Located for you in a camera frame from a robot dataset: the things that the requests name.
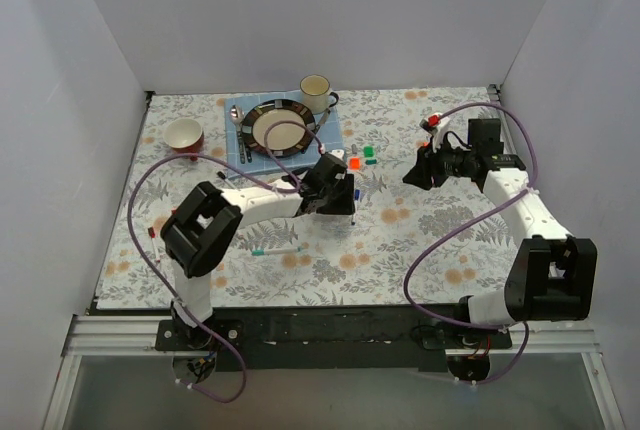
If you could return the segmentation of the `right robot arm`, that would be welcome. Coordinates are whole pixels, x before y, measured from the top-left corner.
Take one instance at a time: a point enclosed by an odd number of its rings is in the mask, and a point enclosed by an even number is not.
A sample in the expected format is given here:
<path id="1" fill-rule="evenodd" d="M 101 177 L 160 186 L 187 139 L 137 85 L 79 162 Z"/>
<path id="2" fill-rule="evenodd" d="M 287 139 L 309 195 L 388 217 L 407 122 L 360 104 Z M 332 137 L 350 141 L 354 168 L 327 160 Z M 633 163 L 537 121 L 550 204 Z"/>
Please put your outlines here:
<path id="1" fill-rule="evenodd" d="M 530 186 L 522 160 L 507 154 L 497 119 L 472 119 L 468 140 L 452 146 L 448 119 L 434 114 L 421 126 L 430 140 L 417 152 L 406 184 L 423 190 L 449 178 L 475 183 L 501 215 L 518 247 L 503 288 L 465 296 L 448 323 L 454 339 L 475 347 L 489 329 L 528 321 L 580 321 L 591 309 L 597 249 L 561 225 Z"/>

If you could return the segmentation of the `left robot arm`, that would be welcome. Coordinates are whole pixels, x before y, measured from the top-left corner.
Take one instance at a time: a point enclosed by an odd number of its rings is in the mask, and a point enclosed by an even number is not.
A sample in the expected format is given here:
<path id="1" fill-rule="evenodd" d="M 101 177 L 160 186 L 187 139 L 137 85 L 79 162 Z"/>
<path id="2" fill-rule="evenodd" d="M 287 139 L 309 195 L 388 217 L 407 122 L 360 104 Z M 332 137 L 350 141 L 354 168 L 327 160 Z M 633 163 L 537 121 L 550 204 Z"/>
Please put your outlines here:
<path id="1" fill-rule="evenodd" d="M 221 263 L 236 232 L 247 226 L 307 214 L 350 216 L 354 175 L 332 153 L 322 155 L 295 182 L 283 176 L 264 186 L 222 190 L 199 183 L 165 222 L 160 236 L 172 264 L 177 296 L 171 304 L 178 337 L 193 350 L 213 336 L 210 273 Z"/>

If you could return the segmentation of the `red white pen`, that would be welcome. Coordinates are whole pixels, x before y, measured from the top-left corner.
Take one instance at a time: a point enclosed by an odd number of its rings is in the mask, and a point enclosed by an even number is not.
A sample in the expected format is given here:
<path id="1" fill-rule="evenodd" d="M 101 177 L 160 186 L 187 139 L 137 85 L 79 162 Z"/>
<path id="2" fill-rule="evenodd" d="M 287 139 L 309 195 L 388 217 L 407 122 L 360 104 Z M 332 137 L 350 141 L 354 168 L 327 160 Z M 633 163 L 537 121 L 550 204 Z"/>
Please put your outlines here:
<path id="1" fill-rule="evenodd" d="M 154 261 L 157 264 L 159 264 L 161 262 L 161 256 L 160 256 L 159 248 L 157 246 L 157 238 L 156 238 L 155 229 L 152 226 L 150 226 L 150 227 L 147 228 L 147 233 L 148 233 L 150 241 L 151 241 L 151 245 L 152 245 L 152 249 L 153 249 L 153 255 L 154 255 Z"/>

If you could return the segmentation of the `blue capped white pen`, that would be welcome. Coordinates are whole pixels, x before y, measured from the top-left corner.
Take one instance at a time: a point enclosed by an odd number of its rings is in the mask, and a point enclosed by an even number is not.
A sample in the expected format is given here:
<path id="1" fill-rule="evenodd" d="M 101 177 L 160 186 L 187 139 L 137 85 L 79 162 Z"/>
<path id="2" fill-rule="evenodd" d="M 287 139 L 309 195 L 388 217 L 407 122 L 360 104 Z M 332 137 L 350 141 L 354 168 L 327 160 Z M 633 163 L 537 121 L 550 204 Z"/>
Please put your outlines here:
<path id="1" fill-rule="evenodd" d="M 353 213 L 351 215 L 351 221 L 350 221 L 351 226 L 355 226 L 356 224 L 356 215 L 357 215 L 359 200 L 360 200 L 360 190 L 355 189 L 353 194 Z"/>

